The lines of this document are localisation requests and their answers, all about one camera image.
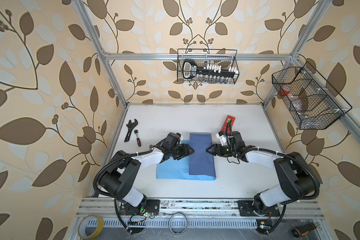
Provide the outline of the light blue wrapping paper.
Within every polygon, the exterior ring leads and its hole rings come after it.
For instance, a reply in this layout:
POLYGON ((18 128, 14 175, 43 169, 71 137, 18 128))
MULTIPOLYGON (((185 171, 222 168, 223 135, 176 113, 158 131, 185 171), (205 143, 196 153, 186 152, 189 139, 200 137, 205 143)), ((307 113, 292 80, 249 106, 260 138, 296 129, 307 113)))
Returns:
POLYGON ((156 178, 165 180, 214 181, 216 170, 214 156, 207 153, 212 142, 211 134, 191 133, 190 139, 184 141, 195 152, 181 160, 170 158, 157 165, 156 178))

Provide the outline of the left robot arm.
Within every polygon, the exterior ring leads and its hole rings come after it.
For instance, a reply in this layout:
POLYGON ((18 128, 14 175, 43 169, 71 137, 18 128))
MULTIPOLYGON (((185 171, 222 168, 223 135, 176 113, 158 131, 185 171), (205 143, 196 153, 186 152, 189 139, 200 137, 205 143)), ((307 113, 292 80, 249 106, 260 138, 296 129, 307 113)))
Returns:
POLYGON ((99 195, 113 198, 122 204, 132 207, 132 214, 148 212, 147 197, 134 187, 139 170, 151 165, 158 165, 172 158, 181 160, 191 156, 195 150, 182 143, 179 133, 169 133, 166 138, 148 151, 128 154, 118 151, 93 180, 93 189, 99 195))

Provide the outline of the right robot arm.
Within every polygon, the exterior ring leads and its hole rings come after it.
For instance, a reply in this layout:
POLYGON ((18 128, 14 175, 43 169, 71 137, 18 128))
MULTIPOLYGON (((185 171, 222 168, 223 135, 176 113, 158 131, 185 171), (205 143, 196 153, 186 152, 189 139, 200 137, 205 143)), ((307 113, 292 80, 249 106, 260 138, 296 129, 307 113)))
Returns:
POLYGON ((298 200, 312 200, 320 193, 320 181, 304 158, 296 152, 283 154, 252 145, 246 145, 237 131, 224 136, 224 144, 213 144, 206 152, 223 158, 258 164, 276 172, 278 183, 254 196, 253 203, 244 207, 247 212, 264 216, 273 207, 298 200))

